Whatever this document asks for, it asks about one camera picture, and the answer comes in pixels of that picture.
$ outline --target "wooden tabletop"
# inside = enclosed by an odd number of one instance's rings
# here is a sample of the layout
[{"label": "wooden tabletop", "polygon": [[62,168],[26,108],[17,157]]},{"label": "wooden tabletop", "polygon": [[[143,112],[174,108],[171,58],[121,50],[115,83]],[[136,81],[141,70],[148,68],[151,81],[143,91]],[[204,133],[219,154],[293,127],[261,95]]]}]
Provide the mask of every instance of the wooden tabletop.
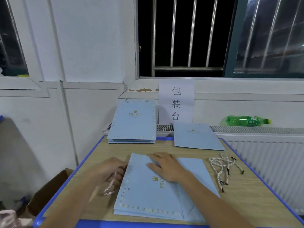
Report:
[{"label": "wooden tabletop", "polygon": [[[222,143],[226,148],[227,155],[237,158],[235,153],[224,142]],[[303,227],[279,199],[277,199],[245,163],[238,158],[237,163],[244,170],[244,174],[240,174],[237,166],[231,166],[229,185],[223,186],[225,193],[222,193],[217,185],[216,175],[210,166],[209,158],[219,157],[223,151],[175,147],[173,141],[156,141],[155,144],[108,144],[106,137],[99,143],[56,200],[51,204],[45,212],[44,217],[56,208],[63,197],[67,195],[70,189],[83,177],[83,173],[97,163],[112,156],[128,161],[131,153],[149,154],[155,152],[168,152],[175,154],[177,157],[203,159],[215,186],[218,188],[221,198],[247,218],[254,226]],[[191,224],[190,222],[170,219],[114,215],[113,207],[117,195],[102,196],[102,191],[106,186],[108,186],[108,184],[100,187],[100,193],[98,193],[85,208],[81,219]]]}]

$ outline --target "person's right arm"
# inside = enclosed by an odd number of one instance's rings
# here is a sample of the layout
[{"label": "person's right arm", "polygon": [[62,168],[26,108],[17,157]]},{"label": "person's right arm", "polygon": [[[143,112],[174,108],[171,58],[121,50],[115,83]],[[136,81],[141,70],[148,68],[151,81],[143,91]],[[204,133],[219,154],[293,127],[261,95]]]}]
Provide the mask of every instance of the person's right arm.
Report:
[{"label": "person's right arm", "polygon": [[254,227],[229,204],[201,184],[190,171],[185,170],[175,156],[164,152],[151,154],[150,157],[161,167],[153,163],[149,163],[148,167],[165,180],[177,182],[211,228]]}]

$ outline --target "table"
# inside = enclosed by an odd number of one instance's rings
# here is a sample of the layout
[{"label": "table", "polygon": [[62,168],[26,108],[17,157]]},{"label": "table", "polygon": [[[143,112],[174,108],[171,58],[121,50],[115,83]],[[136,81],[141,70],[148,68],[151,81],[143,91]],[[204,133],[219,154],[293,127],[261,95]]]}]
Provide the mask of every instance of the table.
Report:
[{"label": "table", "polygon": [[[226,148],[227,155],[235,157],[237,163],[244,170],[244,174],[240,174],[236,166],[230,167],[229,185],[224,186],[225,193],[220,191],[215,172],[209,163],[210,157],[219,157],[223,151],[175,147],[172,137],[158,137],[155,144],[108,144],[107,139],[103,136],[40,212],[34,222],[34,227],[40,226],[44,217],[56,208],[63,197],[69,193],[69,190],[83,177],[84,172],[97,163],[112,156],[128,161],[131,153],[148,154],[164,151],[175,154],[177,157],[203,159],[215,186],[220,192],[221,198],[247,218],[254,226],[303,227],[304,222],[302,219],[223,139],[220,140]],[[97,194],[83,211],[76,227],[197,227],[193,223],[185,221],[114,215],[113,206],[115,200],[116,195],[105,197],[102,194]],[[199,227],[209,227],[206,224],[200,225]]]}]

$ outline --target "window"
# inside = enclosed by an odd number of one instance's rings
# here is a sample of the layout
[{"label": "window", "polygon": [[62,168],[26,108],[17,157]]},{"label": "window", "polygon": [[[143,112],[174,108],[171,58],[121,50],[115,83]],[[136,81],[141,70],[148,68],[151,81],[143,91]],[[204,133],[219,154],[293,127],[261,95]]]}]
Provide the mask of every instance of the window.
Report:
[{"label": "window", "polygon": [[28,76],[8,0],[0,0],[0,76]]},{"label": "window", "polygon": [[236,0],[138,0],[141,77],[222,77]]},{"label": "window", "polygon": [[304,78],[304,0],[248,0],[233,77]]}]

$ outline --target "bottle label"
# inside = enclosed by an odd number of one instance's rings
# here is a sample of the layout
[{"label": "bottle label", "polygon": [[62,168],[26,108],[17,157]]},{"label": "bottle label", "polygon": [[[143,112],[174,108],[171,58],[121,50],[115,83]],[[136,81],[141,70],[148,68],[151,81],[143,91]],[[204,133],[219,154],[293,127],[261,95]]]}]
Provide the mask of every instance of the bottle label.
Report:
[{"label": "bottle label", "polygon": [[257,126],[257,117],[256,116],[249,116],[251,120],[248,120],[249,126]]}]

